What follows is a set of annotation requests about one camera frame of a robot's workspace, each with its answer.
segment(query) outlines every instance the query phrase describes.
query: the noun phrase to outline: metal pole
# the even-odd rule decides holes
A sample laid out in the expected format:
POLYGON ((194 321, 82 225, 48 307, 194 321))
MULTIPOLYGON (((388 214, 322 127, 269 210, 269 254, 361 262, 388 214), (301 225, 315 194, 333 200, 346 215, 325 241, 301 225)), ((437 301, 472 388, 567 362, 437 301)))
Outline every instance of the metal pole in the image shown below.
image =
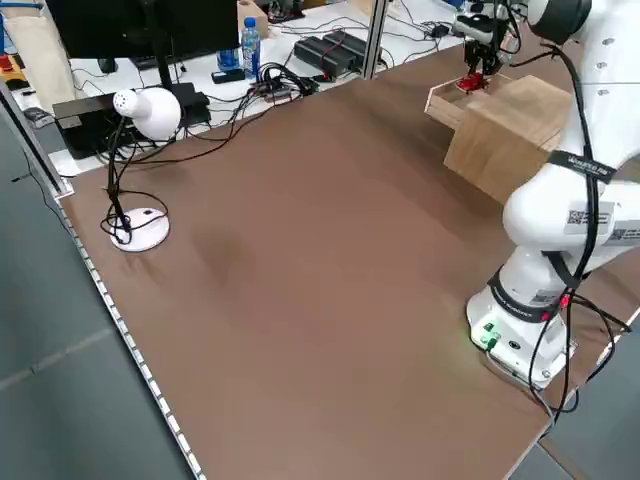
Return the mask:
POLYGON ((373 0, 371 5, 371 20, 369 21, 369 37, 364 51, 364 65, 362 78, 371 80, 376 73, 376 66, 380 60, 380 42, 384 31, 384 19, 387 16, 388 0, 373 0))
POLYGON ((2 81, 0 81, 0 115, 5 118, 9 129, 18 139, 27 161, 46 182, 54 198, 73 193, 73 190, 58 175, 49 155, 45 153, 13 95, 2 81))

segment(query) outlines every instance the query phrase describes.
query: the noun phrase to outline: black box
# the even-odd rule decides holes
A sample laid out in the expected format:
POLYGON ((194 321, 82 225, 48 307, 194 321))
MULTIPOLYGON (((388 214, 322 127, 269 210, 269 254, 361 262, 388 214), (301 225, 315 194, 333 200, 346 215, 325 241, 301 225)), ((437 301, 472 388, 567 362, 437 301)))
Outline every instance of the black box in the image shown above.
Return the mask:
POLYGON ((332 77, 338 77, 351 71, 356 61, 353 53, 336 47, 328 40, 317 37, 309 37, 296 42, 293 53, 300 60, 319 68, 332 77))
MULTIPOLYGON (((109 93, 53 105, 56 125, 73 158, 91 157, 108 149, 109 136, 120 122, 120 115, 113 108, 113 95, 109 93)), ((131 122, 128 128, 135 131, 131 122)))

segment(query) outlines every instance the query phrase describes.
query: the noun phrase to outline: tabletop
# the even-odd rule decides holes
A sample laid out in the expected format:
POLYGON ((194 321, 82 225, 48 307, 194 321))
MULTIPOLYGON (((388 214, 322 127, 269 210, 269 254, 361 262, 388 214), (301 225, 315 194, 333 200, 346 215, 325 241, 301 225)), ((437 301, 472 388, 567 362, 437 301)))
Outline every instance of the tabletop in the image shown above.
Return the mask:
MULTIPOLYGON (((104 172, 74 180, 62 205, 209 478, 493 480, 544 431, 468 339, 465 302, 513 245, 423 113, 464 69, 451 48, 275 109, 197 160, 132 168, 123 188, 172 222, 140 255, 98 227, 104 172)), ((528 73, 565 81, 549 60, 509 75, 528 73)), ((628 318, 640 258, 623 260, 584 294, 628 318)), ((574 333, 580 382, 607 337, 585 312, 574 333)))

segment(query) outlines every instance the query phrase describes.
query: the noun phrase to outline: wooden box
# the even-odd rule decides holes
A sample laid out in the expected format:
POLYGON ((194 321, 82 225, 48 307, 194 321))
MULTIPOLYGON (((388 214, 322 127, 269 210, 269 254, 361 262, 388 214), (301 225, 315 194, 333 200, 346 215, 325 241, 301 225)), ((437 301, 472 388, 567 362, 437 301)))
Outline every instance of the wooden box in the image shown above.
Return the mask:
POLYGON ((456 130, 445 165, 504 204, 557 145, 571 95, 532 76, 495 80, 472 95, 436 87, 426 112, 456 130))

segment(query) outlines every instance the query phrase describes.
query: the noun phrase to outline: water bottle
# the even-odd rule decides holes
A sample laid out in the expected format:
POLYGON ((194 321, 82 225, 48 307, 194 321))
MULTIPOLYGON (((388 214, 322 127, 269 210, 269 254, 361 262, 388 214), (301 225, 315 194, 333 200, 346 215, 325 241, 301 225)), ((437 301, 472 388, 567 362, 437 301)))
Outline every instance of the water bottle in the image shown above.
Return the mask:
POLYGON ((242 30, 242 59, 246 78, 255 78, 260 68, 260 32, 256 28, 256 19, 244 19, 242 30))
POLYGON ((218 52, 218 69, 221 72, 229 70, 237 70, 240 68, 240 59, 238 58, 238 50, 220 50, 218 52))

